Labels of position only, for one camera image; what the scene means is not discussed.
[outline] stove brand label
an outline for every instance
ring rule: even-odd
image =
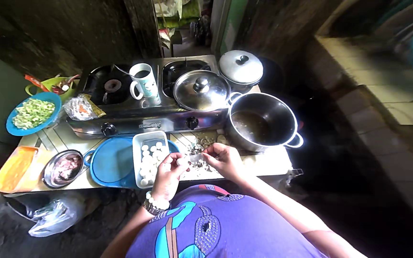
[[[159,128],[160,126],[162,126],[161,123],[140,124],[139,125],[140,128]]]

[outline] stainless steel pot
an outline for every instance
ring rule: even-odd
[[[173,96],[181,107],[199,112],[226,107],[230,93],[227,80],[207,70],[185,73],[176,80],[173,87]]]
[[[52,174],[54,171],[55,165],[61,162],[62,160],[65,160],[71,157],[77,157],[78,162],[80,162],[80,166],[75,168],[72,171],[71,175],[66,180],[55,178]],[[45,165],[42,171],[42,175],[43,175],[42,181],[49,188],[55,189],[55,188],[64,187],[66,185],[71,184],[78,176],[80,176],[80,174],[83,172],[82,170],[83,167],[84,167],[84,157],[82,156],[80,152],[78,152],[77,150],[64,150],[62,152],[57,153]]]
[[[219,60],[219,72],[234,92],[244,94],[250,91],[259,83],[263,70],[261,61],[255,55],[242,50],[226,52]]]
[[[226,133],[233,143],[250,151],[283,145],[299,148],[304,143],[297,132],[297,120],[281,100],[265,93],[231,94],[236,97],[229,108]],[[296,145],[290,145],[295,138]]]

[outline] woman's left hand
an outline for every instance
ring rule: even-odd
[[[189,168],[188,164],[181,166],[176,164],[176,160],[183,157],[184,155],[179,152],[170,153],[159,165],[151,191],[154,200],[163,198],[170,201],[173,199],[178,189],[179,177]]]

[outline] woman's right hand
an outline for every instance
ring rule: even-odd
[[[238,180],[246,175],[244,171],[245,166],[240,159],[238,150],[233,147],[221,143],[213,143],[204,149],[202,154],[206,162],[214,167],[225,179],[237,183]]]

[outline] purple shirt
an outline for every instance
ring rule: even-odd
[[[126,257],[326,256],[265,203],[214,185],[195,185],[141,230]]]

